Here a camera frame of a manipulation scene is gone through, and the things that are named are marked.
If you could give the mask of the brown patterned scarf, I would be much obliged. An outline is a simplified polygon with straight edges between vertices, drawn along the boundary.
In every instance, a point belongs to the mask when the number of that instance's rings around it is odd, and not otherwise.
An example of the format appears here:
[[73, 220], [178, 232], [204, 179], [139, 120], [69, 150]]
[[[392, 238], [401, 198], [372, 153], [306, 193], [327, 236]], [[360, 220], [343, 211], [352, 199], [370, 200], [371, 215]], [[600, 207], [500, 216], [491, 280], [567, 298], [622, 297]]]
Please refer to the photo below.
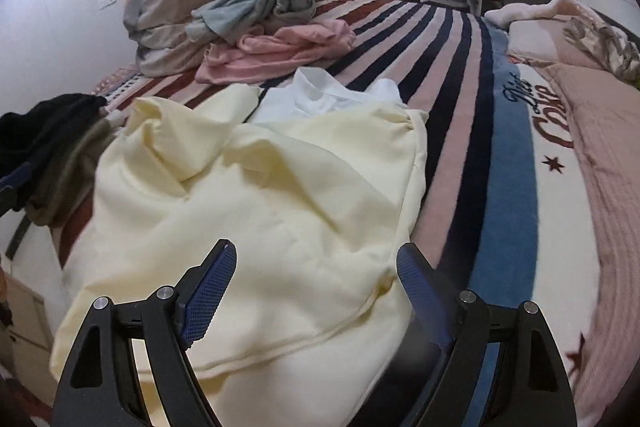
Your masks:
[[563, 27], [565, 40], [588, 54], [618, 80], [639, 88], [639, 49], [620, 29], [581, 17]]

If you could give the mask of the white fluffy garment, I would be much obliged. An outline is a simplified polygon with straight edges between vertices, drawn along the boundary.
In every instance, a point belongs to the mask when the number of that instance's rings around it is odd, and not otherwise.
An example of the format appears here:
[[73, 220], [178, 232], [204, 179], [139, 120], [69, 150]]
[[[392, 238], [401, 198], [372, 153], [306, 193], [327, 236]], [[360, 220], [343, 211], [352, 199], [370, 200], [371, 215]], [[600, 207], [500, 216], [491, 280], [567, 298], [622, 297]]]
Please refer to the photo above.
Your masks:
[[581, 16], [601, 23], [600, 15], [578, 0], [551, 0], [545, 4], [509, 3], [498, 10], [487, 11], [486, 20], [493, 25], [508, 29], [519, 20], [551, 20], [558, 15]]

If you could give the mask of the grey green crumpled garment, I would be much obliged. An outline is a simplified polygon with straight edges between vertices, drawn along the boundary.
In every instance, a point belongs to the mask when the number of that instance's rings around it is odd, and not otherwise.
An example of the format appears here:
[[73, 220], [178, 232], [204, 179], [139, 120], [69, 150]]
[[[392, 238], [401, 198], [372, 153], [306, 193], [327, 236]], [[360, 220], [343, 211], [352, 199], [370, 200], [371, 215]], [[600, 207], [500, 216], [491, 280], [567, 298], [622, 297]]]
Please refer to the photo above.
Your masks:
[[232, 46], [256, 25], [270, 30], [308, 23], [316, 0], [215, 0], [191, 12], [186, 35], [192, 42], [221, 39]]

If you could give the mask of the cream hoodie white collar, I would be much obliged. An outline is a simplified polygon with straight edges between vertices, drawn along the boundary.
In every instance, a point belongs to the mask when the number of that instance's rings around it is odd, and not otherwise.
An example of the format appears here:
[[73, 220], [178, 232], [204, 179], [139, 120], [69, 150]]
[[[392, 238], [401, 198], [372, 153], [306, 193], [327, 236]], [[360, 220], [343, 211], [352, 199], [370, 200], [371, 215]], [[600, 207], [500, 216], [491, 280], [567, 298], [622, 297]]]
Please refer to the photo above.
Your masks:
[[426, 120], [393, 81], [357, 92], [315, 68], [195, 108], [138, 98], [64, 265], [51, 372], [94, 299], [148, 297], [229, 239], [235, 272], [189, 350], [215, 413], [227, 426], [347, 425], [409, 324], [395, 258], [425, 191]]

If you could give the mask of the dark brown clothes pile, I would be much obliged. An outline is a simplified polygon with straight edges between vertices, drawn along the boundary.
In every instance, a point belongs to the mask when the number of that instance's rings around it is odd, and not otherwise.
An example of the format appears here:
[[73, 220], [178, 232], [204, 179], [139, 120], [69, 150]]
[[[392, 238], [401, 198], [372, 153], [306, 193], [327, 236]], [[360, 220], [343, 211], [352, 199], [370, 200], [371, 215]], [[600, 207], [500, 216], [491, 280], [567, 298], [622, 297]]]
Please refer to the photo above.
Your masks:
[[1, 116], [2, 213], [23, 210], [38, 227], [70, 217], [125, 122], [106, 104], [103, 96], [62, 94]]

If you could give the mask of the striped fleece blanket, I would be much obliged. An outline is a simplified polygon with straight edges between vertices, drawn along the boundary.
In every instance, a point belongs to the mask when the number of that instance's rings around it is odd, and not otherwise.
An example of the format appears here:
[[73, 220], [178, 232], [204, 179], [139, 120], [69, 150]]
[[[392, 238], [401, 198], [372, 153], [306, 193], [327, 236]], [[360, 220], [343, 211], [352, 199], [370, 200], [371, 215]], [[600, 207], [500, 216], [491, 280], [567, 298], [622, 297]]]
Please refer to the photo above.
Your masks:
[[[326, 0], [356, 48], [326, 69], [348, 89], [378, 78], [424, 110], [426, 192], [412, 236], [454, 283], [500, 306], [541, 306], [570, 381], [599, 306], [601, 269], [591, 208], [565, 108], [547, 80], [513, 64], [506, 34], [480, 17], [402, 1]], [[325, 343], [229, 375], [204, 390], [231, 426], [377, 426], [397, 404], [384, 346], [408, 353], [396, 331], [400, 291]]]

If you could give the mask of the pink ribbed pillow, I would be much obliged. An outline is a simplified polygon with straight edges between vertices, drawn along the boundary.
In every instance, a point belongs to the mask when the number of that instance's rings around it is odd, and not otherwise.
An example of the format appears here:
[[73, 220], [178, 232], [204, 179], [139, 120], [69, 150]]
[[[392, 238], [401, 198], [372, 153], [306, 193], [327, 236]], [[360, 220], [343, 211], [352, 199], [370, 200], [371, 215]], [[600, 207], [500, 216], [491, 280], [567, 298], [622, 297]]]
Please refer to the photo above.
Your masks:
[[600, 287], [575, 360], [578, 419], [635, 426], [638, 417], [623, 408], [639, 389], [639, 88], [565, 40], [573, 17], [581, 16], [513, 22], [509, 53], [535, 67], [560, 97], [596, 233]]

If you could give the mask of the pink crumpled garment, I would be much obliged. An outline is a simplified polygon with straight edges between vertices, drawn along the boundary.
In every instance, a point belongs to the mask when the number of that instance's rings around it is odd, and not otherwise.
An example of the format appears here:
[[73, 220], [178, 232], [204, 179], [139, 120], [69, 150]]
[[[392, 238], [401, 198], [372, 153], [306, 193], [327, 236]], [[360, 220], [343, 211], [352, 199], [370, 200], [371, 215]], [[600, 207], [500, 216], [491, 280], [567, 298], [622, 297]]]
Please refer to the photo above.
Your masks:
[[235, 44], [211, 44], [194, 80], [212, 86], [260, 83], [318, 61], [336, 60], [355, 49], [355, 42], [355, 31], [344, 20], [282, 27], [272, 35], [255, 26]]

